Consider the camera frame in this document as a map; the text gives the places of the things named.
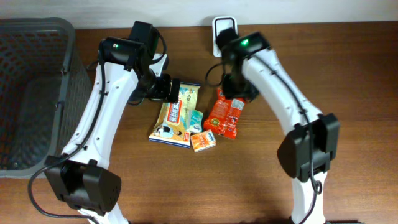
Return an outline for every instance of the white wall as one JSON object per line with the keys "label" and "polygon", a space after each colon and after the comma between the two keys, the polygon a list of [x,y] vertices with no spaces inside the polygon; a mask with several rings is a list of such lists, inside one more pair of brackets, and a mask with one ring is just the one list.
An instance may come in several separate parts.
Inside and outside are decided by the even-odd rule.
{"label": "white wall", "polygon": [[398,0],[0,0],[0,18],[62,17],[75,28],[207,26],[215,16],[238,24],[398,20]]}

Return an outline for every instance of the gray plastic bin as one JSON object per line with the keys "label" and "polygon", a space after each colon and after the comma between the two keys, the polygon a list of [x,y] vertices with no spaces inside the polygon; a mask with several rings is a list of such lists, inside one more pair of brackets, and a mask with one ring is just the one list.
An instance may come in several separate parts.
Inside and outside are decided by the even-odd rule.
{"label": "gray plastic bin", "polygon": [[69,22],[0,21],[0,177],[30,177],[59,155],[91,88]]}

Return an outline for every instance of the red package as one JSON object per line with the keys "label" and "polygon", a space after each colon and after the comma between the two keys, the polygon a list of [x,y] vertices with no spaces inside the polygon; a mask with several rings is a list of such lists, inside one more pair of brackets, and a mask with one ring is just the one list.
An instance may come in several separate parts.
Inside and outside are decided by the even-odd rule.
{"label": "red package", "polygon": [[235,139],[236,123],[242,113],[244,100],[242,98],[227,100],[220,89],[217,89],[217,95],[217,102],[211,110],[210,116],[205,121],[203,129]]}

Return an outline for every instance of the wooden table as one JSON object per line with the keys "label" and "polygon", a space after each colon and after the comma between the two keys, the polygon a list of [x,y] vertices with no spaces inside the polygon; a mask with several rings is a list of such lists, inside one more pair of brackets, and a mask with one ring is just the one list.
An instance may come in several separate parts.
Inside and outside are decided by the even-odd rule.
{"label": "wooden table", "polygon": [[[204,83],[206,71],[219,62],[212,56],[211,27],[159,30],[167,41],[167,72]],[[241,34],[257,30],[308,99],[341,122],[325,183],[326,219],[397,223],[398,22],[239,26]],[[77,30],[83,63],[96,58],[102,38],[129,31]],[[202,86],[199,93],[197,109],[208,114],[215,89]],[[148,140],[159,110],[150,101],[127,106],[114,139],[109,169],[123,180],[125,217],[138,223],[275,223],[289,217],[291,179],[276,156],[284,136],[263,99],[244,107],[236,140],[217,136],[216,147],[196,154]],[[87,223],[39,214],[26,188],[27,180],[0,179],[1,223]],[[76,213],[57,201],[45,179],[34,189],[44,209]]]}

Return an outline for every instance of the small packet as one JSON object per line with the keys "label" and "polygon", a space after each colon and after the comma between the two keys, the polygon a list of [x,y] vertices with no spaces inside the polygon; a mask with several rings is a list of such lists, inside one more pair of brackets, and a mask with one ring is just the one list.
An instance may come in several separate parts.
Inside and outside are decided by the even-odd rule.
{"label": "small packet", "polygon": [[217,101],[205,123],[203,129],[230,139],[236,138],[236,123],[242,113],[244,99],[227,100],[223,91],[217,89]]}
{"label": "small packet", "polygon": [[197,134],[202,132],[201,121],[203,113],[197,110],[189,110],[187,113],[187,130],[191,133]]}
{"label": "small packet", "polygon": [[177,103],[163,103],[150,141],[190,148],[190,132],[187,126],[187,111],[194,110],[200,85],[182,83]]}
{"label": "small packet", "polygon": [[191,136],[191,142],[194,152],[199,152],[216,146],[216,138],[211,130]]}

